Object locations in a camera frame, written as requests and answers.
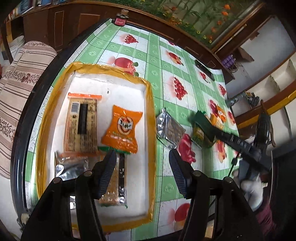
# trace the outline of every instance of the person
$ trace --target person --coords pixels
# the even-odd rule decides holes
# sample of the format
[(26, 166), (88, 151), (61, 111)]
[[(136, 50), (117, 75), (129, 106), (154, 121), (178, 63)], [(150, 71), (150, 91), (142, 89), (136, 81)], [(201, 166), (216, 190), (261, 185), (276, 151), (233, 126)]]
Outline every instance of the person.
[(271, 240), (275, 236), (276, 224), (272, 219), (269, 199), (263, 195), (261, 180), (260, 178), (257, 180), (244, 180), (240, 184), (238, 173), (238, 170), (233, 171), (233, 180), (248, 196), (248, 203), (255, 213), (265, 240)]

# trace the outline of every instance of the packet logo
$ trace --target packet logo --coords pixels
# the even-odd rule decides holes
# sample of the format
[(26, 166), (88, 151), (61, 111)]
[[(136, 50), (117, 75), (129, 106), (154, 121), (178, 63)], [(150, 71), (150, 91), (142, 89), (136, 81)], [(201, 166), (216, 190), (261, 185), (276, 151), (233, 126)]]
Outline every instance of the packet logo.
[(120, 134), (128, 135), (133, 128), (133, 120), (127, 116), (121, 116), (117, 122), (117, 129)]

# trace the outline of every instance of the maroon sleeve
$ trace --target maroon sleeve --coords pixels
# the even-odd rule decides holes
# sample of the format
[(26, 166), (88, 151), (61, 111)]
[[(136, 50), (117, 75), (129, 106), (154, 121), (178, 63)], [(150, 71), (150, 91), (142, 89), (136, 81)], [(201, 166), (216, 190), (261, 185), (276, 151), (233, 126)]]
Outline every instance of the maroon sleeve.
[(261, 206), (255, 211), (255, 215), (264, 236), (275, 230), (276, 225), (272, 220), (272, 213), (267, 198), (263, 198)]

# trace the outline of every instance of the white glove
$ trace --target white glove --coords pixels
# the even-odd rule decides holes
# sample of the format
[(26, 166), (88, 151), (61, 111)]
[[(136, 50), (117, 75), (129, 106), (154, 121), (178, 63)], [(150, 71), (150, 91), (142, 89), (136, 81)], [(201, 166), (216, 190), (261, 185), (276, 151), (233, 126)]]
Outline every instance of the white glove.
[(263, 201), (263, 186), (261, 180), (259, 177), (256, 180), (244, 180), (239, 186), (238, 174), (238, 170), (233, 171), (233, 180), (238, 187), (241, 187), (241, 189), (246, 192), (246, 200), (248, 201), (251, 209), (256, 211)]

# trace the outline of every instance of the metal screw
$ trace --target metal screw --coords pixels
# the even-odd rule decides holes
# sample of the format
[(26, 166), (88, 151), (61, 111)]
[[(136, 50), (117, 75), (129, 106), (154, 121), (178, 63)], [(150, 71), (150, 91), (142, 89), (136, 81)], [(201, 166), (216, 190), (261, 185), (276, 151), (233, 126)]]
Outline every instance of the metal screw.
[(52, 181), (53, 181), (53, 183), (59, 183), (61, 181), (61, 178), (55, 177)]
[(233, 179), (231, 177), (225, 177), (225, 181), (227, 181), (228, 183), (231, 183)]
[(84, 176), (90, 177), (92, 175), (92, 171), (86, 171), (83, 173)]
[(200, 177), (201, 174), (202, 173), (200, 171), (198, 171), (198, 170), (193, 171), (193, 175), (196, 176), (196, 177)]

